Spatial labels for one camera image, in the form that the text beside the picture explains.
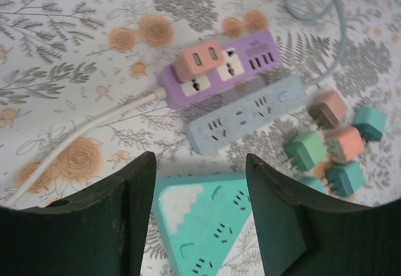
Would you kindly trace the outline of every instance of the pink usb charger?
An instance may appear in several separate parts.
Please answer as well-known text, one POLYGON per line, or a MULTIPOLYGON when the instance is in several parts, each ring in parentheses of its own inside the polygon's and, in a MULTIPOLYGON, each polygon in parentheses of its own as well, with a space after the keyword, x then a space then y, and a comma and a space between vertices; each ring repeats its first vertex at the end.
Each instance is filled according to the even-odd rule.
POLYGON ((177 110, 271 69, 280 61, 271 33, 262 30, 224 43, 220 48, 215 41, 209 41, 184 51, 175 63, 165 66, 157 84, 165 88, 168 106, 177 110))

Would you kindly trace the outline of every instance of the tabletop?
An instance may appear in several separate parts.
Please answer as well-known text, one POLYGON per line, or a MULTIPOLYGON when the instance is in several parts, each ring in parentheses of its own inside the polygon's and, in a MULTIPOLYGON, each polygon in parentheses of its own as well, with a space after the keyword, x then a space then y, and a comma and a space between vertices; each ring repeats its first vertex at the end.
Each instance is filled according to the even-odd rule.
MULTIPOLYGON (((317 13, 329 0, 293 0, 317 13)), ((401 2, 341 0, 348 21, 346 56, 321 84, 350 107, 372 105, 387 115, 385 135, 359 157, 366 185, 353 201, 377 206, 401 195, 401 2)), ((110 175, 145 150, 157 155, 158 175, 244 171, 254 153, 285 174, 280 150, 288 135, 316 129, 305 109, 285 115, 210 156, 195 154, 185 123, 263 85, 299 74, 319 76, 336 56, 333 10, 311 23, 294 19, 283 0, 0 0, 0 202, 76 126, 156 87, 157 73, 185 44, 212 36, 232 39, 269 29, 280 67, 178 111, 164 101, 110 120, 76 140, 32 186, 18 208, 45 206, 110 175)), ((330 162, 311 173, 321 177, 330 162)), ((153 215, 143 276, 172 276, 153 215)), ((253 218, 219 275, 262 276, 253 218)))

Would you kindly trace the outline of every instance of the power outlet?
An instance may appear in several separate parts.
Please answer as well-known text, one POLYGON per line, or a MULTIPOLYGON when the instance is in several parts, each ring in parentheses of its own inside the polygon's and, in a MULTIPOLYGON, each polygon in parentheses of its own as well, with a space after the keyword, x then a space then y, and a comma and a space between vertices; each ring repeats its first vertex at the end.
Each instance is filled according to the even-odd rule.
POLYGON ((224 64, 207 72, 206 76, 201 77, 205 77, 203 80, 197 78, 195 82, 183 84, 178 80, 172 64, 164 67, 157 76, 157 83, 165 88, 166 102, 170 108, 177 110, 203 100, 237 82, 277 66, 281 60, 274 39, 267 30, 228 41, 221 45, 221 49, 224 50, 224 64), (269 54, 273 60, 264 61, 263 56, 268 59, 269 54), (254 67, 250 64, 252 60, 257 64, 254 67))
POLYGON ((306 106, 304 84, 290 76, 184 126, 194 151, 211 154, 290 111, 306 106), (209 127, 219 121, 218 127, 209 127))
POLYGON ((251 214, 246 176, 158 178, 153 213, 173 274, 215 276, 251 214))

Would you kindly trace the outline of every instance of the white power cord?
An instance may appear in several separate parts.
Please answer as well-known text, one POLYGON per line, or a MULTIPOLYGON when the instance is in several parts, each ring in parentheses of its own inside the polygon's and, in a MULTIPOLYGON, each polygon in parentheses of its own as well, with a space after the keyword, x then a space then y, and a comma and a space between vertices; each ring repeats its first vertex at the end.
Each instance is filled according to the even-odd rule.
POLYGON ((91 120, 90 122, 84 124, 81 128, 78 128, 76 131, 72 132, 68 137, 65 138, 51 153, 50 155, 42 161, 42 163, 35 169, 35 171, 29 176, 29 178, 18 188, 18 190, 7 200, 5 206, 11 207, 13 206, 24 193, 26 193, 31 186, 39 179, 39 177, 46 171, 46 169, 54 162, 57 157, 77 138, 79 138, 82 134, 84 134, 89 129, 98 126, 99 124, 108 121, 114 116, 122 115, 127 111, 131 111, 145 103, 155 101, 155 100, 164 100, 166 99, 167 94, 163 87, 159 87, 149 95, 119 107, 115 110, 111 110, 107 113, 100 115, 99 117, 91 120))

